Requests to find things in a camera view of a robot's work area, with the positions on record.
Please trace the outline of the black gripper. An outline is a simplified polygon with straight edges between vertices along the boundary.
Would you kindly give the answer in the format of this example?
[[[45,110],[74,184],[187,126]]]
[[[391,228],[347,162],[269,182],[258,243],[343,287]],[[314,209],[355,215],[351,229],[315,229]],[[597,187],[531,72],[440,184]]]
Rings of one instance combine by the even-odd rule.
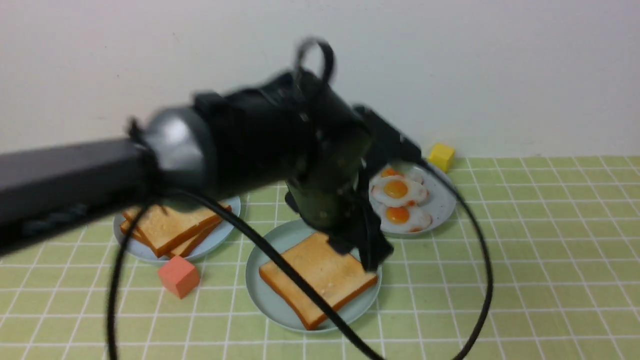
[[[202,92],[192,109],[206,124],[204,192],[231,198],[285,181],[306,223],[327,231],[339,255],[358,249],[362,267],[376,272],[394,248],[356,178],[368,180],[388,162],[417,162],[420,148],[363,105],[349,105],[313,73],[295,94],[286,71],[256,88],[227,95]]]

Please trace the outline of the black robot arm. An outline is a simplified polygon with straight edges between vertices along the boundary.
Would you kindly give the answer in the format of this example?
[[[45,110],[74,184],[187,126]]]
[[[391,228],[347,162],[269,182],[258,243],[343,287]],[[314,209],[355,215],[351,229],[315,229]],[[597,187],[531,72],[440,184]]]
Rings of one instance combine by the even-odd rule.
[[[1,157],[1,253],[7,255],[152,201],[179,212],[286,182],[285,202],[334,249],[372,271],[393,249],[370,207],[370,179],[420,148],[372,109],[349,105],[310,71],[156,112],[128,137]]]

